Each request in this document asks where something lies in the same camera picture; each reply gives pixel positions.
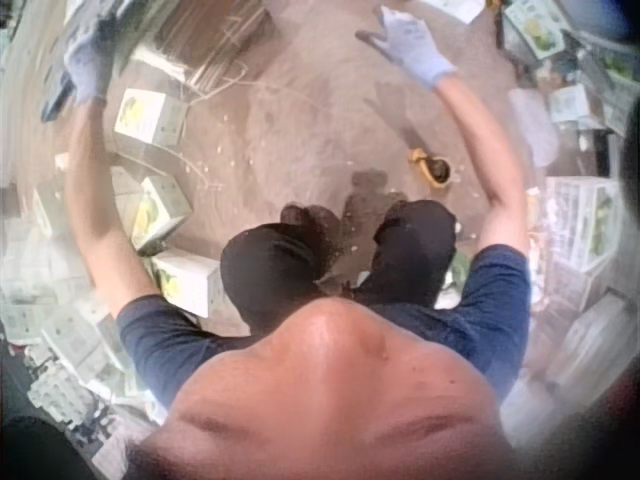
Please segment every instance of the black pants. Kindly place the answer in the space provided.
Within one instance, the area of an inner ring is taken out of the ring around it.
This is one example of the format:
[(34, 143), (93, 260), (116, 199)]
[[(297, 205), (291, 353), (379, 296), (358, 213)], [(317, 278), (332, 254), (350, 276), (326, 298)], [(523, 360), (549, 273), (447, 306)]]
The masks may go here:
[[(375, 235), (371, 275), (353, 292), (365, 306), (416, 303), (432, 307), (455, 254), (455, 217), (428, 200), (387, 212)], [(325, 294), (317, 239), (305, 228), (263, 225), (233, 238), (222, 253), (222, 281), (252, 334), (266, 335)]]

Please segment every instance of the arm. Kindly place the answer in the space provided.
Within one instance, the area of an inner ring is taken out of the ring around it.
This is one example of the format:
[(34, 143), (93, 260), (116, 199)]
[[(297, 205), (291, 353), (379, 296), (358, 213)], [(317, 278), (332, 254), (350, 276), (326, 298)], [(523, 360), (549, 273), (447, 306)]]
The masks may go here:
[(109, 311), (159, 294), (122, 228), (104, 148), (105, 102), (92, 99), (74, 112), (65, 199), (80, 253)]
[(528, 252), (527, 202), (520, 161), (503, 128), (464, 82), (445, 76), (435, 91), (453, 114), (480, 184), (489, 200), (489, 216), (478, 250), (504, 244)]
[(356, 37), (435, 90), (460, 127), (490, 205), (479, 250), (504, 244), (526, 254), (522, 172), (504, 130), (464, 82), (453, 75), (455, 67), (439, 52), (424, 21), (386, 7), (376, 13), (386, 35), (357, 32)]
[(116, 318), (129, 302), (158, 294), (122, 228), (103, 138), (114, 56), (114, 18), (102, 20), (65, 56), (76, 86), (65, 200), (69, 223), (96, 288)]

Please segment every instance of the person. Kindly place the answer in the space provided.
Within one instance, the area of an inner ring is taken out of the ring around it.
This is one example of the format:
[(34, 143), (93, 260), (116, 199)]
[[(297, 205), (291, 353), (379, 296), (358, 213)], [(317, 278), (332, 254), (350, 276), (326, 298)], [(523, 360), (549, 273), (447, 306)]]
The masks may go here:
[(204, 332), (165, 301), (118, 220), (102, 121), (113, 19), (68, 51), (70, 226), (139, 375), (168, 408), (129, 451), (125, 478), (513, 478), (499, 405), (529, 321), (520, 160), (425, 22), (377, 14), (386, 35), (357, 37), (448, 107), (489, 202), (462, 300), (433, 309), (455, 253), (455, 217), (442, 205), (391, 208), (371, 274), (350, 299), (316, 286), (327, 264), (322, 225), (287, 206), (279, 223), (239, 234), (222, 253), (225, 290), (253, 332), (242, 339)]

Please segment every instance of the white glove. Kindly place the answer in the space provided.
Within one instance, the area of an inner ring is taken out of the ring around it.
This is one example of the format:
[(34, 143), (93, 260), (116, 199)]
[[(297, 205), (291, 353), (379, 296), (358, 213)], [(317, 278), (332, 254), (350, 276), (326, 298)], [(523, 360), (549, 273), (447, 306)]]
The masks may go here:
[(115, 57), (116, 17), (94, 23), (69, 46), (64, 64), (76, 87), (76, 105), (91, 98), (106, 100)]
[(402, 66), (429, 88), (456, 68), (439, 51), (424, 20), (387, 7), (376, 9), (386, 35), (359, 31), (356, 37)]

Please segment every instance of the navy t-shirt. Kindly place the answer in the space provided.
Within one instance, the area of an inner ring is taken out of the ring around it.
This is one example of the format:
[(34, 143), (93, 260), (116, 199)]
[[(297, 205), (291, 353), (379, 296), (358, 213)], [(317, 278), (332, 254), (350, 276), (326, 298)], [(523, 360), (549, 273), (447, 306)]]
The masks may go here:
[[(526, 257), (511, 247), (494, 245), (474, 258), (457, 307), (434, 310), (395, 303), (370, 308), (420, 338), (459, 353), (504, 399), (524, 358), (530, 296)], [(180, 309), (155, 295), (128, 304), (117, 322), (138, 374), (166, 408), (207, 360), (257, 341), (205, 332)]]

